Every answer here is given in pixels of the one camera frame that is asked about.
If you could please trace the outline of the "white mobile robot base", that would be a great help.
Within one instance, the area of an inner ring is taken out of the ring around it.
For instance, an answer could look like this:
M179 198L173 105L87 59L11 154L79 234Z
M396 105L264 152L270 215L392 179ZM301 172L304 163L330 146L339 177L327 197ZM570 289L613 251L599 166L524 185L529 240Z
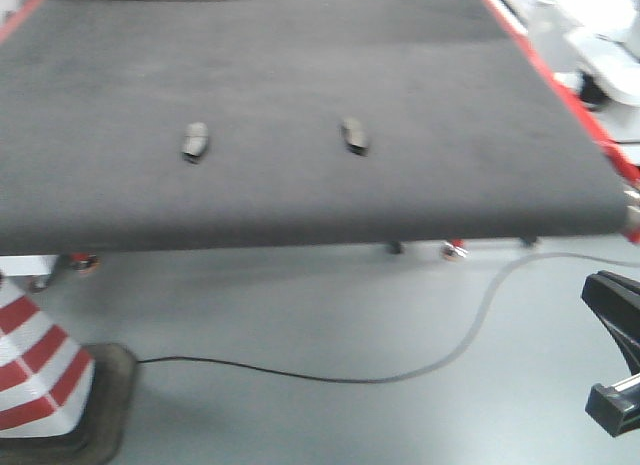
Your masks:
M512 0L536 51L619 145L639 146L639 0Z

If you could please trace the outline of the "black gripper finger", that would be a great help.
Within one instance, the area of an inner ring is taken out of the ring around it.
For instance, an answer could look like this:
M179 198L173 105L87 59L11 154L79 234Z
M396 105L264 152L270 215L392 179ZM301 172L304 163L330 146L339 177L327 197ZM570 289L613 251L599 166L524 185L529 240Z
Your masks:
M632 375L639 373L639 282L601 270L590 274L581 299L619 347Z
M639 375L591 387L585 412L611 437L639 429Z

